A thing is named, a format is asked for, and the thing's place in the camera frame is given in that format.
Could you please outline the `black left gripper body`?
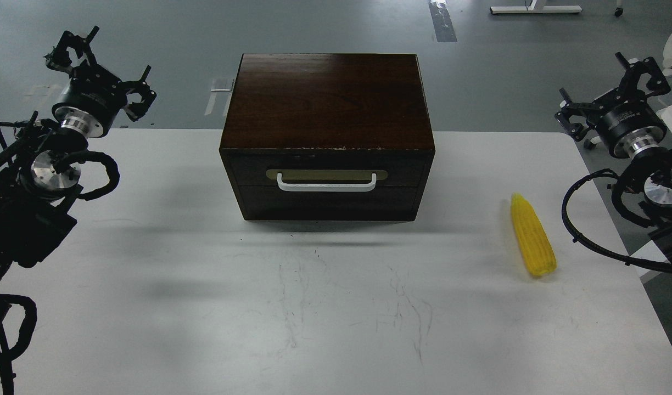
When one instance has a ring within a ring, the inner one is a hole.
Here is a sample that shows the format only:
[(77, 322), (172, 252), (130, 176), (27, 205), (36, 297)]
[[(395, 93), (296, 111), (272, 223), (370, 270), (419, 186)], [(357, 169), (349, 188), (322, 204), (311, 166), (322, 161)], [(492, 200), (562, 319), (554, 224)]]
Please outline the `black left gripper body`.
[(53, 105), (54, 119), (86, 138), (105, 137), (126, 105), (126, 96), (119, 88), (121, 82), (101, 65), (81, 65)]

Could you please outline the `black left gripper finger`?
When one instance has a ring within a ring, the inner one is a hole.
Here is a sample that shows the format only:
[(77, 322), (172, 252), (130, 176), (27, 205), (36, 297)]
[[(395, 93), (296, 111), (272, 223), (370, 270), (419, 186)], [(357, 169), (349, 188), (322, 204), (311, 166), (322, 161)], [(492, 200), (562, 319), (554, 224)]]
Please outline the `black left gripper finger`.
[(131, 122), (137, 122), (143, 118), (158, 97), (157, 93), (152, 90), (149, 83), (146, 82), (146, 78), (151, 70), (152, 67), (146, 65), (145, 70), (138, 80), (119, 83), (119, 89), (126, 97), (129, 95), (138, 95), (138, 97), (140, 97), (140, 101), (129, 102), (123, 107), (125, 114)]
[[(52, 51), (44, 56), (45, 66), (54, 71), (63, 72), (66, 75), (77, 75), (87, 69), (92, 69), (98, 65), (97, 58), (93, 55), (90, 43), (99, 32), (100, 27), (95, 25), (87, 36), (81, 37), (65, 30), (62, 33), (57, 45)], [(77, 66), (73, 65), (70, 51), (73, 50), (79, 60)]]

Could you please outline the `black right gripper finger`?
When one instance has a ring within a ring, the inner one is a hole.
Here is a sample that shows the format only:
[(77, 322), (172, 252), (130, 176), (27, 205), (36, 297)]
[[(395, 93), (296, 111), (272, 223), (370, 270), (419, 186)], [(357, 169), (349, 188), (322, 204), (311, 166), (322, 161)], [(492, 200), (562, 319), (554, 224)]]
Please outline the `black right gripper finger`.
[(555, 120), (575, 142), (582, 142), (591, 130), (596, 130), (600, 117), (609, 112), (607, 103), (583, 103), (572, 101), (569, 93), (560, 88), (562, 97), (560, 109), (555, 112)]
[(616, 52), (615, 58), (625, 70), (619, 87), (614, 91), (614, 101), (617, 104), (646, 104), (651, 97), (662, 97), (670, 93), (667, 78), (652, 56), (630, 62), (621, 52)]

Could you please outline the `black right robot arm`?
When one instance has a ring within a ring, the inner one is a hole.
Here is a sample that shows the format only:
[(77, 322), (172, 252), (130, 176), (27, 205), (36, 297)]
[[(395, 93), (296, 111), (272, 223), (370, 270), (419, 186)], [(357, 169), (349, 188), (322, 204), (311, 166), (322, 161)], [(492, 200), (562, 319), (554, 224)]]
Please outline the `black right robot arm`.
[[(619, 85), (589, 103), (572, 100), (561, 88), (563, 102), (555, 120), (576, 142), (582, 142), (589, 131), (597, 132), (610, 156), (630, 162), (623, 173), (603, 168), (575, 182), (562, 200), (562, 222), (574, 242), (593, 252), (627, 266), (672, 273), (672, 149), (660, 145), (668, 128), (647, 102), (650, 97), (667, 94), (670, 87), (653, 57), (627, 60), (619, 52), (615, 57), (625, 71)], [(605, 177), (615, 180), (610, 185), (615, 211), (628, 222), (650, 228), (650, 240), (665, 260), (613, 252), (582, 235), (572, 224), (568, 215), (572, 195), (590, 180)]]

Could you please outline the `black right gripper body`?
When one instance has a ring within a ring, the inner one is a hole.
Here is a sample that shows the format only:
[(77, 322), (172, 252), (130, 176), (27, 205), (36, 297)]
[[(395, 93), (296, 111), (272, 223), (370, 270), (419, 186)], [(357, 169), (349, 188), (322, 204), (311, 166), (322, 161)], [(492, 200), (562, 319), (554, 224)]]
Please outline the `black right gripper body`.
[(602, 115), (596, 131), (610, 156), (633, 159), (659, 148), (668, 128), (645, 102), (623, 103)]

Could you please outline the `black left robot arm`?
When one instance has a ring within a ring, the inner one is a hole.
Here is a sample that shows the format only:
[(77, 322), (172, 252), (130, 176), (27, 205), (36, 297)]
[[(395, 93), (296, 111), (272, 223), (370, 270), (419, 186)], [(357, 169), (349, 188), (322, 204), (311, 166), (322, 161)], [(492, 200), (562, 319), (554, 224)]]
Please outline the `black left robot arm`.
[[(92, 151), (91, 138), (105, 137), (120, 111), (136, 122), (157, 93), (146, 78), (124, 82), (105, 69), (91, 44), (98, 26), (84, 37), (62, 33), (45, 55), (48, 69), (69, 78), (52, 117), (33, 112), (22, 122), (0, 121), (0, 282), (13, 263), (32, 268), (50, 255), (77, 225), (69, 210), (77, 200), (112, 193), (120, 182), (117, 162)], [(0, 383), (14, 392), (13, 362), (29, 347), (37, 323), (35, 302), (0, 293)]]

